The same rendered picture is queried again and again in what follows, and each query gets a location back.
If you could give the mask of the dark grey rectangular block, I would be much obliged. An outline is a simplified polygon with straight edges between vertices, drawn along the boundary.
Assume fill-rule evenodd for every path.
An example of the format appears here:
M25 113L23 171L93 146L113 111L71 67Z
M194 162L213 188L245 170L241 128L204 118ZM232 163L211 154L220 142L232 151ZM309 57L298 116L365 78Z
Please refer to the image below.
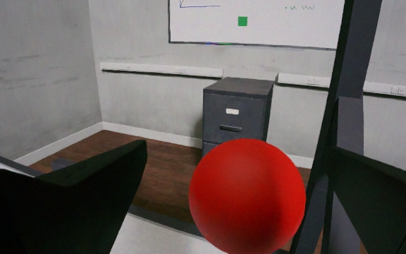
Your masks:
M52 171L54 171L54 170L58 170L58 169L67 167L67 166L75 164L75 163L77 163L77 162L73 162L73 161L70 161L70 160L67 160L64 158L59 158L59 159L56 159L51 162L51 168L52 168Z

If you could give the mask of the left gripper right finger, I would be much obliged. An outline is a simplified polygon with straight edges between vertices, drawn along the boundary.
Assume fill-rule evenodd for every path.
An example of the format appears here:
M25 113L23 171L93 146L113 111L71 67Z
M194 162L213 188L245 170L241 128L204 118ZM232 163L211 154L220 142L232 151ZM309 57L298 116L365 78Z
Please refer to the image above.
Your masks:
M323 166L368 254L406 254L406 171L337 146Z

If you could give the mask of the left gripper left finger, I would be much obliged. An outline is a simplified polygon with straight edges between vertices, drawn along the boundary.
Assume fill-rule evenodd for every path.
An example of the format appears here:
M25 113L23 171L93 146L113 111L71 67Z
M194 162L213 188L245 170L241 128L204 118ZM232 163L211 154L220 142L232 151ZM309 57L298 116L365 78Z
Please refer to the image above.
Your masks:
M36 177L0 169L0 233L13 254L110 254L146 163L135 140Z

